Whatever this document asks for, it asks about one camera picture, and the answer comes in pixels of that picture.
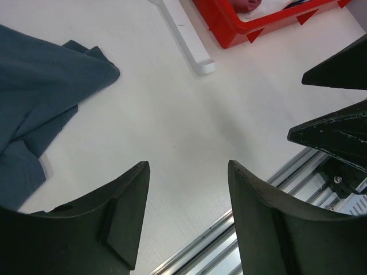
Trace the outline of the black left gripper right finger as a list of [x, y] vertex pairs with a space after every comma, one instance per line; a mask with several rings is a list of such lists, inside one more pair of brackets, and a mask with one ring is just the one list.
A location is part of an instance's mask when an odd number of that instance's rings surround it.
[[228, 163], [244, 274], [365, 274], [366, 216], [301, 201]]

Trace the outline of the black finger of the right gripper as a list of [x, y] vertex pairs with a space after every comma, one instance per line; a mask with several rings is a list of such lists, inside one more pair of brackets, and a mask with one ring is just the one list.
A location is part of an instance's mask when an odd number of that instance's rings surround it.
[[365, 90], [366, 35], [304, 73], [302, 84]]
[[287, 140], [366, 172], [366, 100], [292, 127]]

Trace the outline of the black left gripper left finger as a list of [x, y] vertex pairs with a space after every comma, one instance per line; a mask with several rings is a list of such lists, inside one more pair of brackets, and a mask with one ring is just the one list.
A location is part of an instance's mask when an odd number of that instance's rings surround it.
[[141, 161], [112, 182], [46, 213], [1, 208], [2, 274], [129, 274], [149, 191]]

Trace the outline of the maroon red tank top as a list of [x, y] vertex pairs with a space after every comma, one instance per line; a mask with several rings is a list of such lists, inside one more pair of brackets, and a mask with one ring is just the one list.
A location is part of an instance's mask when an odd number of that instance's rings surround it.
[[262, 0], [230, 0], [229, 1], [234, 11], [237, 13], [247, 13], [255, 10]]

